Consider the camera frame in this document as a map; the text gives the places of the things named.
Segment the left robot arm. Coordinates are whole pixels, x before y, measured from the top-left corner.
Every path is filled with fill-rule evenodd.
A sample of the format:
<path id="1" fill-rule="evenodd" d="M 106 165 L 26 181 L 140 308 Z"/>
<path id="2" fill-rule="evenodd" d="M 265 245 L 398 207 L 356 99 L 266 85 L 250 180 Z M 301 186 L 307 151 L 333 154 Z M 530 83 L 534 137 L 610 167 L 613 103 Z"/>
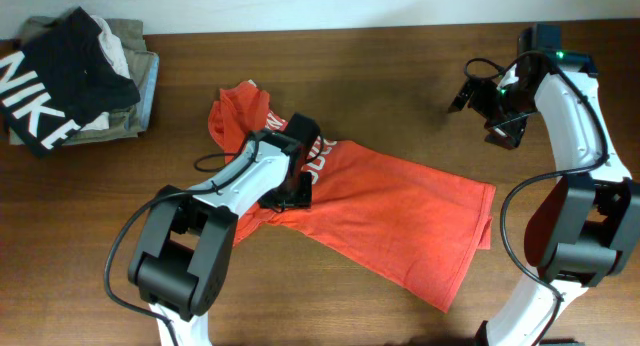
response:
<path id="1" fill-rule="evenodd" d="M 226 166 L 182 190 L 166 186 L 140 210 L 142 232 L 128 279 L 158 323 L 164 345 L 207 345 L 208 311 L 224 284 L 236 230 L 254 205 L 284 211 L 311 204 L 303 171 L 318 131 L 250 133 Z"/>

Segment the red t-shirt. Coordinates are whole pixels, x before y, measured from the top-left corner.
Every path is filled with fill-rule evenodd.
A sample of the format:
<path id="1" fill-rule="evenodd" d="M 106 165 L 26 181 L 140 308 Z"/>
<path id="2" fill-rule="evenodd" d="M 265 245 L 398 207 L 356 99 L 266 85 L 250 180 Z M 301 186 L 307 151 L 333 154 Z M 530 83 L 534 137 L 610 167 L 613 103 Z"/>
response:
<path id="1" fill-rule="evenodd" d="M 491 246 L 495 186 L 352 140 L 318 139 L 310 155 L 310 208 L 253 204 L 234 242 L 282 226 L 448 312 L 476 252 Z"/>

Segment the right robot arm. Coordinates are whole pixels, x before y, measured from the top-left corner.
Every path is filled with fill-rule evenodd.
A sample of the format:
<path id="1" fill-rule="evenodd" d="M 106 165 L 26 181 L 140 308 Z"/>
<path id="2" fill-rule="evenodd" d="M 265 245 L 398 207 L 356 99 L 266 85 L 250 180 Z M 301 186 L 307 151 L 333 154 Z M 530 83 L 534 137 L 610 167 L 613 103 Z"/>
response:
<path id="1" fill-rule="evenodd" d="M 524 261 L 507 231 L 503 246 L 522 277 L 509 300 L 476 332 L 476 345 L 547 345 L 561 313 L 604 278 L 619 274 L 639 242 L 639 184 L 620 160 L 602 115 L 593 58 L 562 45 L 561 29 L 535 24 L 518 38 L 517 56 L 495 74 L 471 72 L 449 106 L 471 108 L 485 119 L 487 142 L 515 149 L 529 116 L 541 114 L 555 171 L 526 179 L 512 199 L 544 180 L 556 184 L 529 220 Z"/>

